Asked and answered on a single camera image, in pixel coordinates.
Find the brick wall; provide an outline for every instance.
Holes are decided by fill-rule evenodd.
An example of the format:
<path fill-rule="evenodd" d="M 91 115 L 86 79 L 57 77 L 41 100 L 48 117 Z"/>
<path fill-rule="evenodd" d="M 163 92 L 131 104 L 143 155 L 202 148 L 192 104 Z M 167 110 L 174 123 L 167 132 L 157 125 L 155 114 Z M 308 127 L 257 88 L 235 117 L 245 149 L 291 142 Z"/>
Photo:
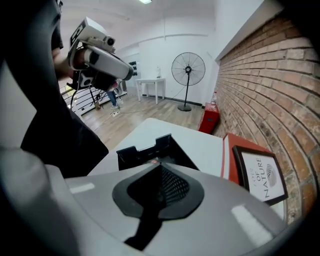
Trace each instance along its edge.
<path fill-rule="evenodd" d="M 320 177 L 320 65 L 308 39 L 280 14 L 221 61 L 221 122 L 213 132 L 244 137 L 276 154 L 288 190 L 287 221 L 305 215 Z"/>

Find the white countertop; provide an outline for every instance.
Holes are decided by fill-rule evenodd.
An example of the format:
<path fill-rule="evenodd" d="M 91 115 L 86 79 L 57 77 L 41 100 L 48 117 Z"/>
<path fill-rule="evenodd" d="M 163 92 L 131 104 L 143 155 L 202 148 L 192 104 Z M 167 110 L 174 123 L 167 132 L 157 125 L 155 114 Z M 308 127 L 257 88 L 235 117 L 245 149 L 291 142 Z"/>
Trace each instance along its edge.
<path fill-rule="evenodd" d="M 154 118 L 146 119 L 135 128 L 89 175 L 119 171 L 116 151 L 131 146 L 140 151 L 154 146 L 156 138 L 168 134 L 172 135 L 201 172 L 220 177 L 223 157 L 222 138 Z"/>

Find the standing fan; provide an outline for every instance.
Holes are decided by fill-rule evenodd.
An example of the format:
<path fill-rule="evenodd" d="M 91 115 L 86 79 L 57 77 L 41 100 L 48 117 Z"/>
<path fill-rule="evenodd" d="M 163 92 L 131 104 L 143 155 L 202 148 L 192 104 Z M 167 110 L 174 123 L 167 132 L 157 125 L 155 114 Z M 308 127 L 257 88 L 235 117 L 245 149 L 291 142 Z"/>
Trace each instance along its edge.
<path fill-rule="evenodd" d="M 172 63 L 172 75 L 181 85 L 186 86 L 184 104 L 178 106 L 181 111 L 191 111 L 191 107 L 186 105 L 188 88 L 199 83 L 205 76 L 206 66 L 203 59 L 192 52 L 184 52 L 178 55 Z"/>

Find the picture frame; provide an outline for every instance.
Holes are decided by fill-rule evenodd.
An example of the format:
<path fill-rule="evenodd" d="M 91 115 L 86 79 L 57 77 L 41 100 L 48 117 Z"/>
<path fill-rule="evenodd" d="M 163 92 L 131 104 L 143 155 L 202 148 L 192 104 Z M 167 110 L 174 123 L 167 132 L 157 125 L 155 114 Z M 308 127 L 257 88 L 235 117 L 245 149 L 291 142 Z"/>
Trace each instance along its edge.
<path fill-rule="evenodd" d="M 274 153 L 237 145 L 232 151 L 240 186 L 270 206 L 288 198 L 285 179 Z"/>

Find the red box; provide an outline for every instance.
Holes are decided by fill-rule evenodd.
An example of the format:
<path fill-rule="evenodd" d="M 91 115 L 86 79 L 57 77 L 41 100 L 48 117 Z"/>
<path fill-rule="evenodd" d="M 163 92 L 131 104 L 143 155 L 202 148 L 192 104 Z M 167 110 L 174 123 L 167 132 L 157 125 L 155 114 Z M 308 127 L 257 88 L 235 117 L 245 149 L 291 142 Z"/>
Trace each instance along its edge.
<path fill-rule="evenodd" d="M 211 134 L 220 118 L 219 110 L 217 105 L 210 103 L 205 104 L 203 116 L 199 126 L 199 132 L 205 134 Z"/>

